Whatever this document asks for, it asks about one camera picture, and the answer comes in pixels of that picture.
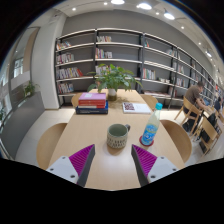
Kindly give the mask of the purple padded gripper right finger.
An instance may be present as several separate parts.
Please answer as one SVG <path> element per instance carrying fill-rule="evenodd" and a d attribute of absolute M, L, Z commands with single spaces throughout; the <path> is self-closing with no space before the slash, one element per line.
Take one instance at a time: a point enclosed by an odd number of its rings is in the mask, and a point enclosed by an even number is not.
<path fill-rule="evenodd" d="M 131 155 L 141 187 L 178 171 L 166 157 L 157 157 L 137 145 L 132 145 Z"/>

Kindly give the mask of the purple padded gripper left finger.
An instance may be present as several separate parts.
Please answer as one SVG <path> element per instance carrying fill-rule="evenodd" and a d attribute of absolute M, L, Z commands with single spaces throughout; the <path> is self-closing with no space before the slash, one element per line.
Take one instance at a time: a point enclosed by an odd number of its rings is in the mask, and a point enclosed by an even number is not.
<path fill-rule="evenodd" d="M 94 156 L 95 145 L 92 144 L 69 157 L 61 156 L 47 168 L 47 171 L 84 187 Z"/>

